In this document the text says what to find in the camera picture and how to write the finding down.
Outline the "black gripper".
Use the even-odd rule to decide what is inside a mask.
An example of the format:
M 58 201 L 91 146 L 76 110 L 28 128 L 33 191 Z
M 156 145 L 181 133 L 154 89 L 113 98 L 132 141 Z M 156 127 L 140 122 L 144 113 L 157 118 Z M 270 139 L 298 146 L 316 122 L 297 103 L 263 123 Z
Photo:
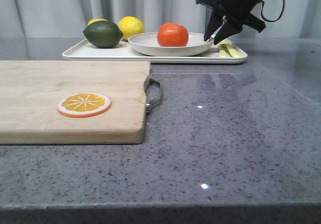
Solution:
M 247 25 L 258 32 L 265 28 L 265 23 L 251 14 L 253 8 L 260 0 L 196 0 L 212 10 L 208 26 L 204 33 L 204 41 L 207 41 L 212 34 L 218 30 L 214 37 L 214 44 L 217 45 L 230 36 L 239 34 L 243 25 Z

